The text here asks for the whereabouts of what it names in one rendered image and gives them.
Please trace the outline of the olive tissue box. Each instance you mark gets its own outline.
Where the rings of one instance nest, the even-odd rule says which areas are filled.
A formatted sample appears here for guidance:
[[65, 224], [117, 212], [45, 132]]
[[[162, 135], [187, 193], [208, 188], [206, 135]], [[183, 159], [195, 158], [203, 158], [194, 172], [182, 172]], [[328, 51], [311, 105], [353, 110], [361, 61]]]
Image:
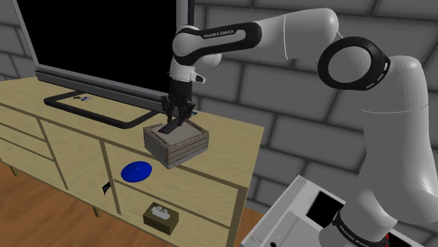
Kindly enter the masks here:
[[142, 215], [143, 222], [164, 234], [171, 235], [179, 223], [179, 213], [153, 202]]

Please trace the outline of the wooden slatted crate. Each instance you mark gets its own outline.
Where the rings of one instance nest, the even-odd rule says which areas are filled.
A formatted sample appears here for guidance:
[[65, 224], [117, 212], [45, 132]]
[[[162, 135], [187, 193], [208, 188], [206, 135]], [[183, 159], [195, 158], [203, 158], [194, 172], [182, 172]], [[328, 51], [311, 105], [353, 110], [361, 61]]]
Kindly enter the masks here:
[[209, 132], [187, 120], [169, 134], [162, 123], [143, 128], [145, 148], [167, 169], [179, 166], [208, 149]]

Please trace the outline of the blue round plate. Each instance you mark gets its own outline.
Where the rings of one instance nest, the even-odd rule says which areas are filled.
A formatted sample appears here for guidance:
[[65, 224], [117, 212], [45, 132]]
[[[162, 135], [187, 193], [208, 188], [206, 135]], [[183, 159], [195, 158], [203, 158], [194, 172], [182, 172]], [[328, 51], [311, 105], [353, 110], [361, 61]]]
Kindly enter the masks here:
[[121, 178], [126, 182], [141, 182], [152, 173], [152, 166], [146, 161], [134, 161], [121, 170]]

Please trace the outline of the flat screen television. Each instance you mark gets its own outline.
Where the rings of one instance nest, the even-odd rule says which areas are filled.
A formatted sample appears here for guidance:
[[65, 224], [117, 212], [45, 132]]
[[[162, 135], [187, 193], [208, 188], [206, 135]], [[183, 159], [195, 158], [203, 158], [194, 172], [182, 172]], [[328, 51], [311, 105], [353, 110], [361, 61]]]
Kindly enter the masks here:
[[[40, 81], [66, 88], [48, 106], [127, 129], [166, 112], [172, 41], [194, 22], [194, 0], [11, 0]], [[75, 107], [106, 98], [145, 114], [121, 121]]]

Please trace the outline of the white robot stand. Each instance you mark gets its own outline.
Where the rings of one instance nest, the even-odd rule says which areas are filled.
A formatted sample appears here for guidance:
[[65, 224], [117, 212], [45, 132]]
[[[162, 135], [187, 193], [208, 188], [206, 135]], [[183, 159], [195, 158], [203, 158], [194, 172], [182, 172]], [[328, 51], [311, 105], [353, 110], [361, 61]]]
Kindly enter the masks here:
[[395, 222], [368, 189], [343, 201], [299, 175], [240, 247], [424, 247]]

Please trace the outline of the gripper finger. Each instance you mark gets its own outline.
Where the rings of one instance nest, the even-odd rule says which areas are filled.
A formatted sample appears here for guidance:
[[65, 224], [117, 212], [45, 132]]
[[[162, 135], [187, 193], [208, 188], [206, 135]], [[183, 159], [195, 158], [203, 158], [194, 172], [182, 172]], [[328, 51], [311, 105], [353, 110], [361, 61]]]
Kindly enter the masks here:
[[169, 124], [172, 122], [173, 118], [173, 105], [171, 105], [171, 102], [167, 96], [161, 96], [161, 105], [162, 109], [166, 112], [167, 123]]
[[192, 115], [195, 104], [192, 102], [179, 102], [178, 108], [178, 126], [181, 126]]

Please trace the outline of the light wooden sideboard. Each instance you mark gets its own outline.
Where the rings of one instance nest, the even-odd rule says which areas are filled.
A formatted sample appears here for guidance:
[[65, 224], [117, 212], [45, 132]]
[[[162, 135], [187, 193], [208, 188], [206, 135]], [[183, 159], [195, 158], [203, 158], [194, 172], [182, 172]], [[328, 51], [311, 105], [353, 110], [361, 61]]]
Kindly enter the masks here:
[[[0, 161], [176, 247], [233, 247], [263, 128], [200, 112], [208, 149], [167, 169], [144, 146], [143, 126], [120, 129], [45, 105], [66, 88], [24, 78], [0, 81]], [[151, 175], [121, 170], [146, 161]], [[106, 194], [102, 186], [111, 187]], [[171, 235], [143, 222], [156, 202], [179, 213]]]

